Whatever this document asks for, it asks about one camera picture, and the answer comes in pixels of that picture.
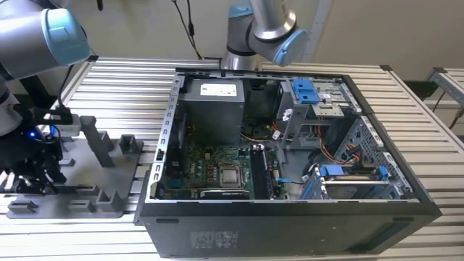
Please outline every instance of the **gray robot arm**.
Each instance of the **gray robot arm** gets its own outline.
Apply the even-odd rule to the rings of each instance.
[[[278,66],[301,57],[308,33],[284,0],[241,0],[229,8],[226,53],[221,68],[258,70],[262,56]]]
[[[0,4],[0,83],[66,67],[89,56],[81,26],[68,10],[40,0]]]

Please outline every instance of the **connector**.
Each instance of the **connector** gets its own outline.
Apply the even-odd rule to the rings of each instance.
[[[54,127],[60,130],[61,137],[76,137],[78,136],[81,123],[77,114],[72,114],[72,123],[69,125],[54,125]]]

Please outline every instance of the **metal workbench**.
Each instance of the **metal workbench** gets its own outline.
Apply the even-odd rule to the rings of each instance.
[[[46,261],[160,258],[145,228],[133,226],[132,219],[141,180],[153,159],[174,67],[214,68],[218,64],[216,61],[121,58],[100,58],[84,64],[64,90],[64,102],[74,113],[94,115],[97,128],[108,131],[110,137],[134,134],[145,141],[130,203],[120,219],[9,220],[4,213],[14,195],[0,197],[0,257],[33,256],[33,260]],[[442,212],[429,226],[378,256],[310,260],[462,260],[464,144],[396,74],[380,66],[360,65],[293,64],[280,68],[265,63],[264,69],[350,75]]]
[[[464,69],[433,68],[428,80],[436,82],[449,96],[464,107]]]

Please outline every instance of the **black cable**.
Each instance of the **black cable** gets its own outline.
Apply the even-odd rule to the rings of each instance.
[[[458,119],[458,117],[454,117],[454,119],[452,120],[452,123],[449,125],[449,129],[452,129],[452,127],[454,127],[457,119]]]
[[[186,0],[186,6],[188,6],[188,34],[189,37],[192,37],[192,43],[196,48],[196,42],[194,42],[194,28],[192,23],[192,10],[189,8],[189,0]]]
[[[61,83],[61,87],[60,87],[60,90],[58,90],[58,92],[57,92],[57,102],[58,102],[57,104],[60,105],[60,107],[64,107],[64,105],[62,105],[62,100],[61,100],[61,95],[62,95],[62,90],[64,90],[65,82],[68,81],[72,68],[73,68],[73,64],[68,67],[68,71],[66,71],[66,73],[65,73],[64,81],[62,81],[62,83]]]
[[[189,44],[190,44],[190,46],[192,46],[192,48],[193,48],[193,50],[194,50],[197,59],[201,60],[201,55],[200,55],[200,53],[197,52],[197,49],[196,49],[196,46],[194,46],[194,44],[193,44],[192,38],[189,37],[189,33],[188,33],[188,30],[186,30],[184,17],[181,16],[181,12],[180,12],[180,9],[178,9],[177,2],[173,1],[173,4],[174,4],[176,9],[177,9],[177,13],[178,13],[178,16],[180,16],[181,25],[184,26],[184,30],[185,30],[185,34],[186,34],[186,37],[188,37]]]
[[[433,106],[433,109],[432,109],[432,113],[434,112],[434,109],[436,109],[436,107],[437,107],[437,104],[438,104],[440,101],[441,101],[441,98],[442,98],[444,94],[445,94],[445,91],[441,93],[440,98],[437,99],[437,101],[436,101],[436,103],[434,103],[434,106]]]

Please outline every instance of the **gray stand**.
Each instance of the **gray stand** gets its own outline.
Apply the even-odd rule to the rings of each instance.
[[[69,159],[60,162],[61,172],[68,179],[65,185],[78,186],[76,192],[18,195],[8,206],[9,219],[94,219],[122,215],[144,143],[132,135],[122,135],[120,140],[108,139],[105,133],[100,136],[105,150],[110,150],[104,159],[110,166],[101,167],[104,153],[94,153],[85,139],[65,142],[74,162],[72,166]]]

